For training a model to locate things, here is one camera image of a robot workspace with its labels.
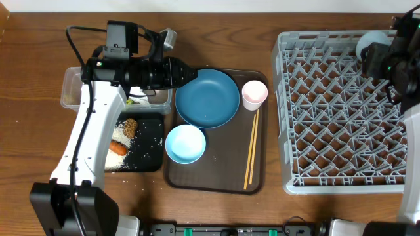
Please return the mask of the white napkin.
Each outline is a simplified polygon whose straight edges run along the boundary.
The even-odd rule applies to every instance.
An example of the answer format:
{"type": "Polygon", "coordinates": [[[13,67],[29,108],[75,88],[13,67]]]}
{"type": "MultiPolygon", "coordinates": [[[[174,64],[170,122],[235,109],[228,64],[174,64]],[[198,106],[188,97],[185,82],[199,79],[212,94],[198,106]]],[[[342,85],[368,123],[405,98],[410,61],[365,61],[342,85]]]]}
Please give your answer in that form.
{"type": "Polygon", "coordinates": [[[126,104],[149,105],[149,99],[140,87],[131,87],[126,104]]]}

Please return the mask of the light blue cup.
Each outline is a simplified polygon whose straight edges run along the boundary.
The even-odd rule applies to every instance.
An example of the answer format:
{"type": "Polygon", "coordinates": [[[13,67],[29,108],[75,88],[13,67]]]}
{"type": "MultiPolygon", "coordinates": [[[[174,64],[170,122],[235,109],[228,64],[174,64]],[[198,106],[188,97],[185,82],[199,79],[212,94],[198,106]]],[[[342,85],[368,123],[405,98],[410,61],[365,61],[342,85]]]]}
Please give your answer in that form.
{"type": "Polygon", "coordinates": [[[364,34],[356,45],[356,55],[359,60],[362,59],[362,49],[370,46],[372,43],[382,43],[390,46],[391,41],[382,31],[369,31],[364,34]]]}

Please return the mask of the brown textured food piece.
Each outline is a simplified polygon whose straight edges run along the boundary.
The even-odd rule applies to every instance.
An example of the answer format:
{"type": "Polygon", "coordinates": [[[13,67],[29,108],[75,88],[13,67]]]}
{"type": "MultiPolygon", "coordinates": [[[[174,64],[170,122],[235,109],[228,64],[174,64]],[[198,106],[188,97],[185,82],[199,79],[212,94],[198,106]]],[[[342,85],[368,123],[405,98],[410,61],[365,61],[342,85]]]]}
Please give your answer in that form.
{"type": "Polygon", "coordinates": [[[132,118],[129,118],[124,122],[123,134],[126,137],[133,139],[136,136],[137,128],[137,121],[132,118]]]}

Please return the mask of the light blue rice bowl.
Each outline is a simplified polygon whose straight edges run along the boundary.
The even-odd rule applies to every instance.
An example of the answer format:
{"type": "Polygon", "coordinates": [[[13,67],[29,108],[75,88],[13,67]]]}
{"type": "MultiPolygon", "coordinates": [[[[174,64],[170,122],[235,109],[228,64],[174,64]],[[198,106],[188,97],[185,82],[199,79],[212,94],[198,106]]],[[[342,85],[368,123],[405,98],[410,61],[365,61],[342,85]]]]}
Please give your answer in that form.
{"type": "Polygon", "coordinates": [[[204,133],[193,125],[179,125],[173,128],[165,140],[168,157],[182,165],[197,161],[204,154],[206,145],[204,133]]]}

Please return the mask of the orange carrot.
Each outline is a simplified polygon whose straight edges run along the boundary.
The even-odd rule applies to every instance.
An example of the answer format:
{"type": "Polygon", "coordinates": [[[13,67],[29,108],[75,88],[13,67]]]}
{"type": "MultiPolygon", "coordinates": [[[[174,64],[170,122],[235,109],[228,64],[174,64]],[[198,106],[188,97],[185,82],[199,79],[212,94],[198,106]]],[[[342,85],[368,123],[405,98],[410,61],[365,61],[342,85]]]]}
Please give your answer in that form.
{"type": "Polygon", "coordinates": [[[110,142],[109,150],[120,156],[124,156],[128,152],[128,149],[123,144],[113,140],[110,142]]]}

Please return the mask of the pink cup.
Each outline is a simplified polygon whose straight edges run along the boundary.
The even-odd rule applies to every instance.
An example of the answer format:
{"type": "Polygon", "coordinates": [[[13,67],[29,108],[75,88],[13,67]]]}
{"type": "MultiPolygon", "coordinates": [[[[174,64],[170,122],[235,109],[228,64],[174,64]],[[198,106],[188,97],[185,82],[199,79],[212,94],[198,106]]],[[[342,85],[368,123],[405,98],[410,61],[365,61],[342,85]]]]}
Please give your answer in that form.
{"type": "Polygon", "coordinates": [[[252,80],[244,84],[241,95],[244,108],[249,111],[255,111],[267,99],[268,89],[263,82],[252,80]]]}

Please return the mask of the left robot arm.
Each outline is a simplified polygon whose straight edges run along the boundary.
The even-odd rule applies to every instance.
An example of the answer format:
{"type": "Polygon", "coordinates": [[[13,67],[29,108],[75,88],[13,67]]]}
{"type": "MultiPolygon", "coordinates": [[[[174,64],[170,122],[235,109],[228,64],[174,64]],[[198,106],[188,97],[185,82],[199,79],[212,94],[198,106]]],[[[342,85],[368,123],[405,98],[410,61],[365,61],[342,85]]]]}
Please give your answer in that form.
{"type": "Polygon", "coordinates": [[[120,214],[103,191],[114,127],[131,87],[179,88],[198,72],[173,57],[92,57],[82,68],[81,104],[68,145],[50,180],[33,184],[31,205],[46,235],[140,235],[140,220],[120,214]]]}

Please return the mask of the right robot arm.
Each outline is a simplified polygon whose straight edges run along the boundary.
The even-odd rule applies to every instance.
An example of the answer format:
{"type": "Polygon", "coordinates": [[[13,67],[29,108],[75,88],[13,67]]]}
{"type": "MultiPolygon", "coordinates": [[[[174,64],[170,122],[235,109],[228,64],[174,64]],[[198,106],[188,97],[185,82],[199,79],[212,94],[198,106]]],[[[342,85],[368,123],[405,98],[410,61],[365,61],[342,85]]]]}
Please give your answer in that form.
{"type": "Polygon", "coordinates": [[[418,235],[419,234],[419,15],[415,6],[396,17],[392,42],[373,32],[365,34],[356,46],[362,73],[386,80],[388,101],[400,106],[407,138],[406,179],[397,222],[371,221],[367,224],[334,219],[323,222],[317,235],[418,235]]]}

